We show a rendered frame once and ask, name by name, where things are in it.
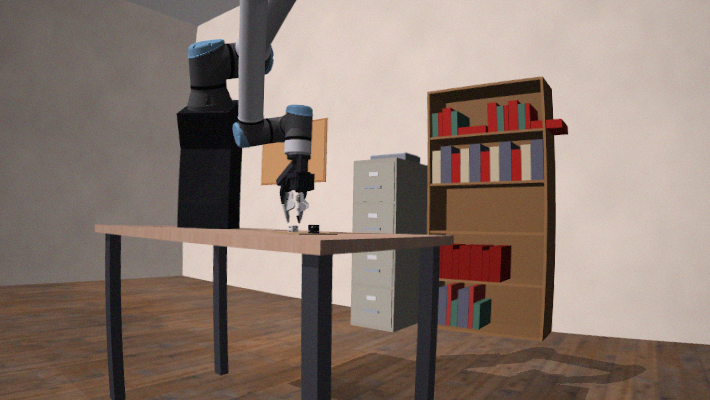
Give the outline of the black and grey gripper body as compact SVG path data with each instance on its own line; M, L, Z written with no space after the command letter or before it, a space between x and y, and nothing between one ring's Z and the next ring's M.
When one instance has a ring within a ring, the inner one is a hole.
M299 192L299 190L302 190L302 191L314 190L315 174L311 174L310 172L308 172L308 160L311 160L311 155L306 156L304 154L288 154L287 159L292 160L292 165L293 165L293 168L291 169L291 171L289 173L286 173L285 176L283 177L283 179L284 179L283 181L285 182L286 187L289 189L289 192L292 190L295 190L296 193ZM297 160L297 170L296 170L296 160ZM301 171L301 160L302 160L302 171ZM306 171L305 171L305 162L306 162ZM294 174L290 174L292 172L294 172ZM293 180L291 177L293 177ZM295 185L295 178L296 178L296 185Z

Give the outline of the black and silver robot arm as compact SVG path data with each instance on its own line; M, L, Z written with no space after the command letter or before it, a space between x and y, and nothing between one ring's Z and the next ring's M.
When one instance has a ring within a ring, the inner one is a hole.
M295 2L240 0L236 43L214 39L189 46L188 110L210 112L231 107L226 80L238 78L238 123L233 124L233 135L240 148L280 142L285 143L284 154L311 155L311 107L288 105L286 116L264 119L263 115L264 79L274 61L271 42Z

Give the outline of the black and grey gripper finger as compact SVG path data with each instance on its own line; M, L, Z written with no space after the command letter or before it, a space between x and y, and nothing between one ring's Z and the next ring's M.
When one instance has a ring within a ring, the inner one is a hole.
M297 220L298 223L301 222L303 212L304 210L308 209L309 204L307 201L305 201L305 198L307 196L307 191L302 191L299 190L298 194L296 195L296 201L297 201Z
M293 200L293 192L286 187L285 182L281 182L280 187L280 199L285 214L287 223L289 223L289 211L295 207L295 201Z

